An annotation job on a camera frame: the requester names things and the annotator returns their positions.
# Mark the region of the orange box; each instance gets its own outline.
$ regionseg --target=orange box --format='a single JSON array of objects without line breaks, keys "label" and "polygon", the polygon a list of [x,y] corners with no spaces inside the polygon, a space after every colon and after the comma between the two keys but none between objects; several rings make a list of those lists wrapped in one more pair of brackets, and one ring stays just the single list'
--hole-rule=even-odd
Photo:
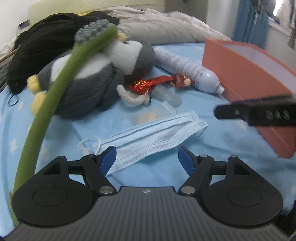
[{"label": "orange box", "polygon": [[[216,73],[229,101],[296,93],[296,72],[261,48],[207,39],[202,65]],[[257,127],[279,157],[296,151],[295,127]]]}]

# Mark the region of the blue surgical mask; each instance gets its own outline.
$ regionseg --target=blue surgical mask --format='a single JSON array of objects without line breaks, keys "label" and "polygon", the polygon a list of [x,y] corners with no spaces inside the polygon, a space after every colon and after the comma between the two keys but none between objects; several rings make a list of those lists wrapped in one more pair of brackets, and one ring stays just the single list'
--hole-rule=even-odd
[{"label": "blue surgical mask", "polygon": [[[117,157],[107,173],[109,175],[146,156],[176,147],[195,133],[200,136],[207,126],[207,123],[199,119],[194,111],[190,111],[133,126],[103,140],[99,137],[89,137],[81,141],[77,147],[83,155],[98,155],[109,146],[115,146]],[[91,139],[97,141],[94,150],[84,146],[84,142]]]}]

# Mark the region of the spray bottle cap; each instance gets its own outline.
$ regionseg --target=spray bottle cap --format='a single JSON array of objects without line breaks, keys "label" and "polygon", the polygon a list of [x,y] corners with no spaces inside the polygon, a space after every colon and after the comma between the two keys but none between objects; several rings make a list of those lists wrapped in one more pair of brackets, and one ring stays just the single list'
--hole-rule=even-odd
[{"label": "spray bottle cap", "polygon": [[224,87],[222,87],[222,85],[220,84],[216,90],[216,94],[218,95],[222,95],[223,91],[225,90]]}]

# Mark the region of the white aerosol bottle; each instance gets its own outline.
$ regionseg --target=white aerosol bottle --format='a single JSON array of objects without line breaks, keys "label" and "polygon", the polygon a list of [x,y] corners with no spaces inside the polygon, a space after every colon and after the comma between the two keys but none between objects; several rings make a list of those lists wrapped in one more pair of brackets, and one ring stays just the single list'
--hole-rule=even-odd
[{"label": "white aerosol bottle", "polygon": [[194,87],[202,92],[221,95],[224,88],[217,75],[197,62],[168,51],[162,47],[154,48],[156,65],[172,73],[183,74],[194,81]]}]

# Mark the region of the blue bed sheet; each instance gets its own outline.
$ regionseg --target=blue bed sheet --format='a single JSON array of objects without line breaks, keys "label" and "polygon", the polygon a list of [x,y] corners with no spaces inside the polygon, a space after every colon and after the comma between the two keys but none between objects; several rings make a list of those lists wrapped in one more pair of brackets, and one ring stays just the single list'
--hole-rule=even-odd
[{"label": "blue bed sheet", "polygon": [[[194,61],[202,61],[204,43],[184,43],[166,45],[164,48],[186,56]],[[153,78],[169,73],[155,67],[147,78]],[[273,184],[284,199],[283,213],[289,212],[296,197],[296,157],[290,159],[278,158],[273,149],[253,127],[248,127],[238,120],[219,121],[213,116],[213,109],[227,100],[194,88],[174,90],[182,97],[178,112],[194,110],[197,115],[208,123],[208,128],[202,136],[195,135],[182,145],[196,155],[207,154],[216,160],[226,161],[231,154],[237,154],[251,168]],[[15,173],[24,145],[27,131],[33,116],[30,105],[33,96],[26,89],[18,95],[18,103],[8,106],[12,95],[6,88],[0,94],[0,235],[5,236],[13,229],[9,212],[9,192],[12,191]],[[12,97],[10,104],[16,101]],[[158,100],[152,100],[152,105],[159,105]],[[77,144],[90,136],[105,138],[128,127],[125,115],[145,110],[147,107],[130,107],[119,100],[111,109],[105,112],[93,110],[79,120],[63,120],[53,117],[42,144],[37,163],[37,171],[56,156],[67,156],[68,160],[80,159]],[[82,181],[80,176],[71,178]],[[108,179],[116,188],[120,186],[173,186],[176,190],[188,178],[178,162],[178,148],[153,154],[140,162],[112,174]],[[216,176],[212,182],[223,179]]]}]

